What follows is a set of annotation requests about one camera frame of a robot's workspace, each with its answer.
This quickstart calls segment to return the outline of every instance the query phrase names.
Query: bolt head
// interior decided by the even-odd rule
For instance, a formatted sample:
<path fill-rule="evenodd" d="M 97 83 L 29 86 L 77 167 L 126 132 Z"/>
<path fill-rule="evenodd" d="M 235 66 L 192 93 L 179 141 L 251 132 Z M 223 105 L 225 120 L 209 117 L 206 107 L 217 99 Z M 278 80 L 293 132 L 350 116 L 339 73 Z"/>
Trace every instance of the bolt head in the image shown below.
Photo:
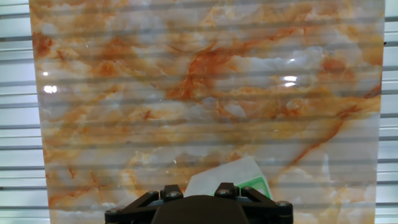
<path fill-rule="evenodd" d="M 277 201 L 276 205 L 278 205 L 278 206 L 289 206 L 289 205 L 291 205 L 291 203 L 288 202 L 288 201 Z"/>
<path fill-rule="evenodd" d="M 220 195 L 226 195 L 226 194 L 230 194 L 231 191 L 226 190 L 226 189 L 221 189 L 221 190 L 217 190 L 217 193 Z"/>
<path fill-rule="evenodd" d="M 114 214 L 114 213 L 118 213 L 120 211 L 121 211 L 120 208 L 111 208 L 110 210 L 107 210 L 106 213 Z"/>
<path fill-rule="evenodd" d="M 170 193 L 166 194 L 166 197 L 178 197 L 180 195 L 181 195 L 180 192 L 170 192 Z"/>

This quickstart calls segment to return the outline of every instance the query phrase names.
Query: screw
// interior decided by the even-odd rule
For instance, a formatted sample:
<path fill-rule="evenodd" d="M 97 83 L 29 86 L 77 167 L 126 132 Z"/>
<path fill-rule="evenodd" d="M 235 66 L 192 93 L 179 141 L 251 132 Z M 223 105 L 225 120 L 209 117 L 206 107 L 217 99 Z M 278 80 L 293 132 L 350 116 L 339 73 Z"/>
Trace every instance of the screw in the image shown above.
<path fill-rule="evenodd" d="M 231 192 L 226 189 L 221 189 L 221 190 L 217 190 L 217 193 L 220 195 L 226 195 L 226 194 L 230 194 Z"/>
<path fill-rule="evenodd" d="M 180 192 L 170 192 L 166 195 L 166 197 L 177 197 L 180 196 L 181 193 Z"/>
<path fill-rule="evenodd" d="M 121 211 L 120 208 L 111 208 L 110 210 L 107 210 L 106 213 L 112 213 L 112 214 L 114 214 L 114 213 L 118 213 L 118 212 L 120 212 L 120 211 Z"/>
<path fill-rule="evenodd" d="M 289 206 L 289 205 L 291 205 L 291 203 L 288 202 L 288 201 L 277 201 L 276 205 L 278 205 L 278 206 Z"/>

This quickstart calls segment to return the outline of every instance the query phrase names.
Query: glossy surface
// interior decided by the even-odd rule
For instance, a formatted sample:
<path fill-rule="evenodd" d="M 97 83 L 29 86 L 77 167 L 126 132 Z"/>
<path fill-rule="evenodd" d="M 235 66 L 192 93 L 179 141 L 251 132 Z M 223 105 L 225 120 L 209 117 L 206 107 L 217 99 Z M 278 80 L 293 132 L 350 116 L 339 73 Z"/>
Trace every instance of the glossy surface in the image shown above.
<path fill-rule="evenodd" d="M 295 223 L 373 223 L 382 1 L 68 3 L 30 5 L 52 223 L 247 155 Z"/>

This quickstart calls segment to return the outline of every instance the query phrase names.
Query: horizontal slat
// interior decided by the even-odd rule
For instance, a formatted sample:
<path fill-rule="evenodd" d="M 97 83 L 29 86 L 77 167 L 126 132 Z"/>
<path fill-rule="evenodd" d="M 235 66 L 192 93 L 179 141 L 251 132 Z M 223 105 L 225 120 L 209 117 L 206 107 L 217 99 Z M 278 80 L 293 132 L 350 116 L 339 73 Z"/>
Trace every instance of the horizontal slat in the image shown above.
<path fill-rule="evenodd" d="M 384 95 L 381 96 L 381 113 L 392 114 L 398 112 L 398 105 L 396 104 L 398 95 Z"/>
<path fill-rule="evenodd" d="M 35 85 L 35 67 L 33 60 L 18 64 L 0 64 L 0 86 L 1 83 L 29 82 Z"/>
<path fill-rule="evenodd" d="M 396 55 L 398 55 L 398 47 L 385 47 L 383 66 L 398 66 Z"/>
<path fill-rule="evenodd" d="M 0 126 L 39 125 L 38 108 L 0 109 Z"/>
<path fill-rule="evenodd" d="M 48 209 L 25 209 L 25 210 L 1 210 L 0 218 L 48 218 L 50 216 Z"/>
<path fill-rule="evenodd" d="M 45 187 L 45 178 L 9 178 L 0 179 L 1 187 Z"/>
<path fill-rule="evenodd" d="M 1 224 L 50 224 L 50 218 L 0 218 Z"/>
<path fill-rule="evenodd" d="M 43 150 L 0 151 L 1 165 L 6 166 L 44 166 Z"/>
<path fill-rule="evenodd" d="M 40 128 L 0 129 L 0 138 L 41 137 Z"/>
<path fill-rule="evenodd" d="M 2 95 L 3 96 L 4 95 L 20 95 L 20 94 L 36 94 L 36 93 L 37 93 L 37 91 L 36 91 L 35 85 L 0 87 L 0 96 L 2 96 Z"/>
<path fill-rule="evenodd" d="M 15 14 L 28 14 L 28 13 L 29 13 L 29 5 L 28 4 L 0 7 L 0 16 L 15 15 Z"/>
<path fill-rule="evenodd" d="M 6 147 L 41 146 L 42 138 L 0 138 L 0 149 Z"/>
<path fill-rule="evenodd" d="M 397 0 L 386 0 L 386 17 L 398 16 L 398 1 Z"/>
<path fill-rule="evenodd" d="M 0 42 L 0 52 L 8 50 L 32 50 L 32 41 L 24 40 L 24 41 Z"/>
<path fill-rule="evenodd" d="M 33 59 L 33 50 L 0 52 L 0 60 L 24 60 L 24 59 Z"/>
<path fill-rule="evenodd" d="M 0 19 L 0 38 L 31 36 L 30 19 Z"/>
<path fill-rule="evenodd" d="M 0 179 L 2 179 L 2 178 L 43 178 L 43 177 L 45 177 L 44 169 L 2 170 L 2 171 L 0 171 Z"/>
<path fill-rule="evenodd" d="M 386 22 L 384 25 L 385 32 L 398 32 L 398 22 Z"/>
<path fill-rule="evenodd" d="M 6 107 L 12 104 L 20 104 L 20 103 L 36 103 L 37 104 L 37 95 L 21 95 L 21 96 L 0 96 L 0 108 Z"/>
<path fill-rule="evenodd" d="M 29 0 L 0 0 L 0 6 L 28 4 Z"/>
<path fill-rule="evenodd" d="M 26 206 L 32 207 L 48 206 L 46 190 L 0 190 L 0 207 Z"/>

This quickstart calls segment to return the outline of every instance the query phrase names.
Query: black mechanical part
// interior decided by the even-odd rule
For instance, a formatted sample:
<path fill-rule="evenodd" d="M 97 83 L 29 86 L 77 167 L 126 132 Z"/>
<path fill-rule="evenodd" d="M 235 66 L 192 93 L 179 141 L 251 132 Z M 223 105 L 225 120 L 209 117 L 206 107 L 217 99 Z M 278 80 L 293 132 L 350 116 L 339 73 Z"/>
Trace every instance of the black mechanical part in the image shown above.
<path fill-rule="evenodd" d="M 233 183 L 221 183 L 220 186 L 218 186 L 216 192 L 214 193 L 214 196 L 234 199 L 238 195 L 235 195 L 235 186 Z"/>
<path fill-rule="evenodd" d="M 183 197 L 177 185 L 147 192 L 124 209 L 106 211 L 107 224 L 293 224 L 293 205 L 251 187 L 221 183 L 215 196 Z"/>
<path fill-rule="evenodd" d="M 170 202 L 176 199 L 184 198 L 184 194 L 181 192 L 177 184 L 166 185 L 164 189 L 160 191 L 160 197 L 164 202 Z"/>

